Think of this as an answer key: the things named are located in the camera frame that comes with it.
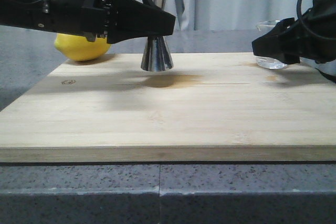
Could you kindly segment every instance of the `yellow lemon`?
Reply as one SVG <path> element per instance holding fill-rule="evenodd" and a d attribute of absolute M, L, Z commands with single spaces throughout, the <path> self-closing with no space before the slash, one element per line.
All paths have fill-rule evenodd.
<path fill-rule="evenodd" d="M 94 60 L 111 47 L 105 38 L 88 42 L 85 37 L 68 34 L 57 34 L 54 45 L 57 50 L 74 61 Z"/>

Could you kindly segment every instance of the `granite countertop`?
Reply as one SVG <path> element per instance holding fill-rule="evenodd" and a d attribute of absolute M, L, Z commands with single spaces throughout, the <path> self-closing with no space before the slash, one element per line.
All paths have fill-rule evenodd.
<path fill-rule="evenodd" d="M 1 110 L 66 58 L 55 34 L 0 31 Z M 171 52 L 246 52 L 257 36 L 184 31 L 167 40 Z M 124 41 L 109 53 L 143 45 Z M 336 223 L 336 165 L 1 164 L 0 223 Z"/>

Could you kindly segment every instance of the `wooden cutting board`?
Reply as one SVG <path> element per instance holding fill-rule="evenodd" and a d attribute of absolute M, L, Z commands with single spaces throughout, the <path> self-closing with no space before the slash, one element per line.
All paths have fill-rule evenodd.
<path fill-rule="evenodd" d="M 0 162 L 336 160 L 336 85 L 251 53 L 66 61 L 0 112 Z"/>

